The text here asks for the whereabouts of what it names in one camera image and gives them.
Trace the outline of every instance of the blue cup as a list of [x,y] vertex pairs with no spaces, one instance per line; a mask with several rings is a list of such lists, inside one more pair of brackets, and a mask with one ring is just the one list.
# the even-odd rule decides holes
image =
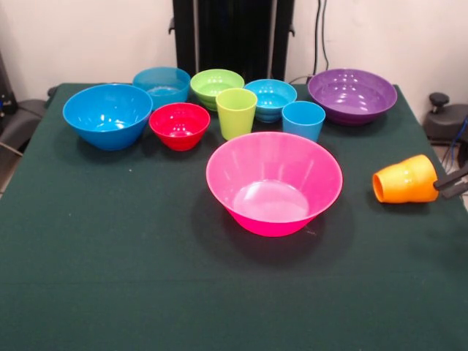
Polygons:
[[145,69],[133,78],[133,85],[146,91],[153,99],[153,110],[174,102],[186,102],[189,97],[190,75],[175,67]]
[[308,101],[296,101],[284,106],[283,132],[300,135],[317,142],[325,111],[317,104]]

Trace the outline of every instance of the bowl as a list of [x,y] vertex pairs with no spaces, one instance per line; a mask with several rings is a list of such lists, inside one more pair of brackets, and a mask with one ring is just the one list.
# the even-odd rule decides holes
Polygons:
[[396,90],[385,79],[359,69],[330,69],[315,75],[308,84],[312,99],[322,106],[327,119],[359,126],[390,110]]
[[65,104],[65,121],[88,143],[106,151],[132,145],[145,129],[153,100],[127,84],[93,86]]
[[154,67],[138,73],[133,78],[133,85],[150,94],[153,110],[156,110],[167,104],[187,101],[190,75],[175,67]]
[[297,232],[338,198],[343,175],[322,146],[282,132],[236,137],[211,155],[208,188],[240,226],[263,236]]
[[175,151],[194,148],[210,125],[210,114],[203,107],[179,102],[155,110],[149,126],[168,147]]
[[216,111],[216,95],[229,88],[243,88],[244,79],[227,69],[208,69],[194,75],[190,86],[206,108]]
[[294,102],[298,97],[294,87],[282,80],[254,80],[246,84],[244,88],[257,95],[255,117],[265,123],[273,123],[281,119],[282,108]]

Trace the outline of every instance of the light blue bowl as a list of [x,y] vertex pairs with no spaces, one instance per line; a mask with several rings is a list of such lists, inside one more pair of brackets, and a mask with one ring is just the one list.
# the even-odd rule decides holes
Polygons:
[[145,129],[153,100],[128,84],[93,86],[64,106],[65,121],[88,143],[106,151],[132,145]]
[[174,102],[186,102],[189,97],[190,75],[175,67],[145,69],[133,78],[133,85],[150,94],[153,110]]
[[284,106],[282,116],[283,132],[318,141],[325,120],[325,110],[319,105],[309,101],[291,102]]
[[273,123],[281,118],[281,110],[298,97],[290,84],[276,79],[259,79],[247,84],[245,89],[258,98],[255,115],[259,121]]

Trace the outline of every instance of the blue bowl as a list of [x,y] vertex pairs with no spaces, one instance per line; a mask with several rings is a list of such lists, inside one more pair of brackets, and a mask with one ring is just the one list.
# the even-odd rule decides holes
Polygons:
[[106,151],[132,145],[145,129],[153,100],[127,84],[93,86],[64,106],[65,121],[88,143]]
[[133,78],[133,85],[150,94],[153,110],[174,102],[186,102],[189,97],[190,75],[175,67],[145,69]]
[[257,95],[255,116],[259,121],[265,123],[273,123],[281,119],[282,108],[294,102],[298,97],[294,87],[282,80],[254,80],[244,88]]

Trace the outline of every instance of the plastic cup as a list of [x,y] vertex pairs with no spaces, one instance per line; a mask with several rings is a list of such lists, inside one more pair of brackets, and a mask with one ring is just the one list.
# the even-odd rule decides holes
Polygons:
[[381,203],[428,203],[439,194],[434,188],[436,180],[431,160],[417,155],[375,173],[372,186]]
[[317,142],[325,111],[317,104],[308,101],[296,101],[284,106],[283,132],[296,134]]
[[252,132],[257,96],[244,88],[231,88],[216,96],[222,137],[231,140]]

